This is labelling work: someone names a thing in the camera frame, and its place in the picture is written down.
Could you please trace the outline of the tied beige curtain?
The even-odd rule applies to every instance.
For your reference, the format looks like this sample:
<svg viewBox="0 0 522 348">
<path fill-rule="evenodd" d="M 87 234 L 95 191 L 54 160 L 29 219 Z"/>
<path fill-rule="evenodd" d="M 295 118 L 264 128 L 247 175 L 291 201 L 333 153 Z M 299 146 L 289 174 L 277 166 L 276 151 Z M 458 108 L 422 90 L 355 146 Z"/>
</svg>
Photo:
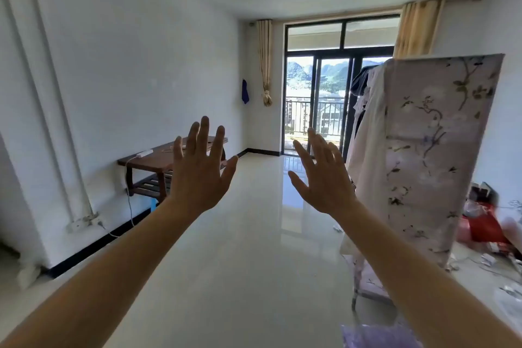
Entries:
<svg viewBox="0 0 522 348">
<path fill-rule="evenodd" d="M 271 107 L 271 54 L 272 54 L 272 20 L 256 22 L 260 74 L 262 75 L 262 99 L 265 107 Z"/>
</svg>

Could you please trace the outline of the beige hanging curtain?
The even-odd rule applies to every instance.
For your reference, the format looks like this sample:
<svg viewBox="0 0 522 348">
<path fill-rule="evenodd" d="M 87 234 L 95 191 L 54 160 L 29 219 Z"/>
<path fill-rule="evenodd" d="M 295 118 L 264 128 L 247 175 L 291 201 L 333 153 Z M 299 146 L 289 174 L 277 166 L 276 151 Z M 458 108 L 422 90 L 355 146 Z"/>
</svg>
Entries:
<svg viewBox="0 0 522 348">
<path fill-rule="evenodd" d="M 394 59 L 429 55 L 434 46 L 446 0 L 423 0 L 403 6 Z"/>
</svg>

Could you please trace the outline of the brown wooden table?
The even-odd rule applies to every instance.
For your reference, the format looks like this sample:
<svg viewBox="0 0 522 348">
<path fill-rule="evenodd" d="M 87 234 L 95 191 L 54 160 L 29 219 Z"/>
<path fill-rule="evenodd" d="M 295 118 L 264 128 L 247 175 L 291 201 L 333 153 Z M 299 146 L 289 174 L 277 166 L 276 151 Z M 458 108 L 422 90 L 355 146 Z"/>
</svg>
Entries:
<svg viewBox="0 0 522 348">
<path fill-rule="evenodd" d="M 182 148 L 185 148 L 186 139 L 182 139 Z M 214 136 L 210 136 L 207 151 L 210 151 L 213 140 Z M 127 200 L 134 195 L 141 195 L 159 202 L 169 201 L 173 173 L 172 146 L 173 142 L 155 147 L 153 154 L 141 159 L 133 155 L 118 161 L 118 164 L 125 168 Z"/>
</svg>

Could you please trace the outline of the dark hanging garment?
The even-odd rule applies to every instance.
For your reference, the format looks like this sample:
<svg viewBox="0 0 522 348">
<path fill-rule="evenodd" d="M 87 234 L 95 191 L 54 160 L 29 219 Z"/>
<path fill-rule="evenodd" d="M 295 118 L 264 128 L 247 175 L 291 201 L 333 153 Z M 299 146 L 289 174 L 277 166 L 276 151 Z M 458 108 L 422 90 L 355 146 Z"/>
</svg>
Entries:
<svg viewBox="0 0 522 348">
<path fill-rule="evenodd" d="M 364 91 L 368 84 L 369 74 L 377 66 L 378 65 L 371 65 L 371 66 L 363 67 L 361 69 L 361 71 L 351 81 L 350 95 L 360 97 L 364 94 Z"/>
</svg>

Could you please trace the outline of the white wall pipe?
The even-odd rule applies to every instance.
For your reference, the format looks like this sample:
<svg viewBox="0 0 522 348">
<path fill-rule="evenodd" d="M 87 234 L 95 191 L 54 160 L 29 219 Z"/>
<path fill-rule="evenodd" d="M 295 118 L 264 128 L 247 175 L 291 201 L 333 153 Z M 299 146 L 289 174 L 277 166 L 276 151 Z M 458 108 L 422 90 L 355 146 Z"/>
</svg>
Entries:
<svg viewBox="0 0 522 348">
<path fill-rule="evenodd" d="M 94 215 L 87 189 L 82 178 L 72 130 L 60 88 L 60 82 L 45 28 L 39 0 L 31 0 L 38 25 L 39 40 L 43 53 L 46 83 L 37 89 L 38 99 L 49 134 L 58 177 L 67 201 L 71 223 L 89 219 Z"/>
</svg>

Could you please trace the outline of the person's right hand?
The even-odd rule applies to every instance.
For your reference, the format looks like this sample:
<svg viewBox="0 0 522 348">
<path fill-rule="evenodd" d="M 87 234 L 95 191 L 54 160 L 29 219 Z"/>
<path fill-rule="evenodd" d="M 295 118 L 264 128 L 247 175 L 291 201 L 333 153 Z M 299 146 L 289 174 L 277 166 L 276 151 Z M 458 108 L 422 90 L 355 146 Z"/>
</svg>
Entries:
<svg viewBox="0 0 522 348">
<path fill-rule="evenodd" d="M 327 143 L 329 163 L 317 163 L 299 141 L 293 142 L 306 173 L 306 184 L 311 190 L 310 200 L 306 202 L 318 212 L 341 222 L 359 212 L 361 206 L 347 170 L 334 163 L 332 142 Z"/>
</svg>

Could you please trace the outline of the balcony railing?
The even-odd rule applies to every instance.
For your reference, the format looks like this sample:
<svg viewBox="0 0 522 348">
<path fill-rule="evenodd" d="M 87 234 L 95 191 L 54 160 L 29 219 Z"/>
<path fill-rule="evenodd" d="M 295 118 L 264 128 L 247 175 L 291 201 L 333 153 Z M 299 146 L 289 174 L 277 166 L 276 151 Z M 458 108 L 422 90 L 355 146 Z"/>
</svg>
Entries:
<svg viewBox="0 0 522 348">
<path fill-rule="evenodd" d="M 314 106 L 310 97 L 289 97 L 284 105 L 284 135 L 304 136 L 312 121 L 317 132 L 339 140 L 343 110 L 343 99 L 338 97 L 320 97 Z"/>
</svg>

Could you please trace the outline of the person's left forearm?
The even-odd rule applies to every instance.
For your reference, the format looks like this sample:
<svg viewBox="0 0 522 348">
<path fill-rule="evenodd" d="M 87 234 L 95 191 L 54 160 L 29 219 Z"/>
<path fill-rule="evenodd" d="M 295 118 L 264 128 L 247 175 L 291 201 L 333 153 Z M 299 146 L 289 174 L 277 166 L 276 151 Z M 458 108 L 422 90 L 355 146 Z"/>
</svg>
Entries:
<svg viewBox="0 0 522 348">
<path fill-rule="evenodd" d="M 167 252 L 212 207 L 165 200 L 58 288 L 0 348 L 103 348 Z"/>
</svg>

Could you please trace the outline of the black framed glass balcony door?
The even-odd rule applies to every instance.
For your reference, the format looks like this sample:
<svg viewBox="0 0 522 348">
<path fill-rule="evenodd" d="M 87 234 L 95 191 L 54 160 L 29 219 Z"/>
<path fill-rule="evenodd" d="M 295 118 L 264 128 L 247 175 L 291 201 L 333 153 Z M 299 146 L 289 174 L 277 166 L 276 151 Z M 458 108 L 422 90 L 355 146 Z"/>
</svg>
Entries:
<svg viewBox="0 0 522 348">
<path fill-rule="evenodd" d="M 352 79 L 363 67 L 390 59 L 399 31 L 399 13 L 341 18 L 286 25 L 282 81 L 281 153 L 296 155 L 297 140 L 312 154 L 308 134 L 284 135 L 284 105 L 289 97 L 310 97 L 312 106 L 320 97 L 343 99 L 341 137 L 322 135 L 347 156 L 358 97 L 350 95 Z M 310 121 L 308 128 L 314 128 Z"/>
</svg>

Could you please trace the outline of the person's left hand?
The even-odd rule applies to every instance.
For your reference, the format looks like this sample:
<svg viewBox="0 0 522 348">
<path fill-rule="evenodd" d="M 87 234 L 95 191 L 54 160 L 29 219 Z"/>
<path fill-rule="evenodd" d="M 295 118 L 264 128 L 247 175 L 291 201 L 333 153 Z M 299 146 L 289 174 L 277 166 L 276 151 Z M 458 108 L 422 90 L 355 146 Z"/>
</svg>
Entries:
<svg viewBox="0 0 522 348">
<path fill-rule="evenodd" d="M 199 126 L 200 122 L 192 124 L 183 148 L 182 165 L 172 170 L 169 197 L 176 212 L 191 219 L 212 209 L 228 192 L 220 185 L 225 127 L 217 128 L 210 151 L 203 155 L 197 153 Z"/>
</svg>

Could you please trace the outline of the white hanging garment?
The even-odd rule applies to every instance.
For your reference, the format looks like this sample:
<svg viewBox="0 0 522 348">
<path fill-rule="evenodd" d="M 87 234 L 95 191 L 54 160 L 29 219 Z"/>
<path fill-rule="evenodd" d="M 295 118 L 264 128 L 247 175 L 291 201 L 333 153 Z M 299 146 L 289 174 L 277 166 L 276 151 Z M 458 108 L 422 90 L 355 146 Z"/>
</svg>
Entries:
<svg viewBox="0 0 522 348">
<path fill-rule="evenodd" d="M 384 62 L 368 70 L 366 87 L 354 107 L 355 121 L 350 140 L 347 170 L 359 201 L 383 196 L 386 179 L 385 73 Z"/>
</svg>

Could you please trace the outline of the purple fabric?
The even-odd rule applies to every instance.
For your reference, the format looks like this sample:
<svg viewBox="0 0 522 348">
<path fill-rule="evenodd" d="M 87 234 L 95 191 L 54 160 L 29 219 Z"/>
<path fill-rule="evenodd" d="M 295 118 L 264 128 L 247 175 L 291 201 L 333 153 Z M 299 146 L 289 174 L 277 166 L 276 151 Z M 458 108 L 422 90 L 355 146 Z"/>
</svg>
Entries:
<svg viewBox="0 0 522 348">
<path fill-rule="evenodd" d="M 401 325 L 341 326 L 343 348 L 423 348 L 414 333 Z"/>
</svg>

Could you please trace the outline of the person's right forearm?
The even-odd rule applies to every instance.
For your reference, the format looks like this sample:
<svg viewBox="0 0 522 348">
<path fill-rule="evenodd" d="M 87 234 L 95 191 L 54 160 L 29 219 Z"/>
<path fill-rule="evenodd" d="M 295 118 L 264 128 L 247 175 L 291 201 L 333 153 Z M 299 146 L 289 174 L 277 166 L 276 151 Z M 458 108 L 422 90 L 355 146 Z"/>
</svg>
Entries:
<svg viewBox="0 0 522 348">
<path fill-rule="evenodd" d="M 330 215 L 367 259 L 425 348 L 522 348 L 522 338 L 357 201 Z"/>
</svg>

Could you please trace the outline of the red box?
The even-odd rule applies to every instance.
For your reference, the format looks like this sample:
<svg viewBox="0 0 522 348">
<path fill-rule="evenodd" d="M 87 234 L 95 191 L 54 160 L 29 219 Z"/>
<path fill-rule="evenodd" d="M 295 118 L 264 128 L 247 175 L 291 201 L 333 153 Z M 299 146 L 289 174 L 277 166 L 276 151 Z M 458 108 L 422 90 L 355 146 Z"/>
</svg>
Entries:
<svg viewBox="0 0 522 348">
<path fill-rule="evenodd" d="M 499 221 L 495 217 L 494 206 L 485 202 L 478 202 L 478 204 L 480 207 L 478 215 L 466 216 L 471 241 L 509 244 L 509 240 L 505 237 Z"/>
</svg>

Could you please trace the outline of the floral fabric wardrobe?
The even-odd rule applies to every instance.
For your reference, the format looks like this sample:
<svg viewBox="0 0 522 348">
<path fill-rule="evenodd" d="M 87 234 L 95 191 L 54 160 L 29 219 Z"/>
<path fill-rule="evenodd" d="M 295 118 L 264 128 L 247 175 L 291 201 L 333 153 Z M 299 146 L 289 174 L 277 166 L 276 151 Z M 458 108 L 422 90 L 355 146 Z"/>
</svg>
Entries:
<svg viewBox="0 0 522 348">
<path fill-rule="evenodd" d="M 456 240 L 504 59 L 386 61 L 385 186 L 379 199 L 360 202 L 441 268 Z"/>
</svg>

